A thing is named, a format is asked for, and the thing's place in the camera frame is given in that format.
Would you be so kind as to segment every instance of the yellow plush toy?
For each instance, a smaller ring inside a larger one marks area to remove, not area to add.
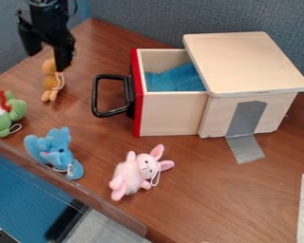
[[[45,60],[42,65],[44,74],[43,87],[46,90],[42,96],[42,101],[55,102],[58,92],[65,86],[65,78],[63,74],[56,72],[55,60]]]

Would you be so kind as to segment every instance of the black handle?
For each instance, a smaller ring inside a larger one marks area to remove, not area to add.
[[[108,110],[105,112],[100,112],[98,110],[98,87],[100,80],[116,80],[116,81],[123,81],[123,88],[124,88],[124,98],[125,98],[125,106],[119,107],[113,110]],[[126,112],[127,116],[132,118],[133,117],[133,107],[134,107],[134,90],[132,86],[132,79],[131,77],[125,77],[120,75],[111,75],[111,74],[102,74],[98,75],[92,87],[92,101],[91,101],[91,108],[92,113],[98,118],[107,118],[111,116],[115,116],[121,113]]]

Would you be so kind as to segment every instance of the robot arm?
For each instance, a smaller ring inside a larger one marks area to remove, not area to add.
[[[53,47],[57,72],[70,66],[75,39],[67,28],[67,0],[28,0],[31,23],[18,10],[18,31],[29,56],[42,50],[42,42]]]

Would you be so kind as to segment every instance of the box lid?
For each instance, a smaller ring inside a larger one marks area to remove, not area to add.
[[[265,32],[186,34],[183,42],[212,96],[304,91],[304,77]]]

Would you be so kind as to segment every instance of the gray wall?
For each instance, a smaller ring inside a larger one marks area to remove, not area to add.
[[[304,75],[304,0],[90,0],[91,15],[175,47],[185,33],[264,30]]]
[[[71,27],[88,17],[87,0],[78,2],[79,10],[69,21]],[[25,0],[0,0],[0,74],[27,57],[17,33],[15,12],[18,9],[28,9]]]

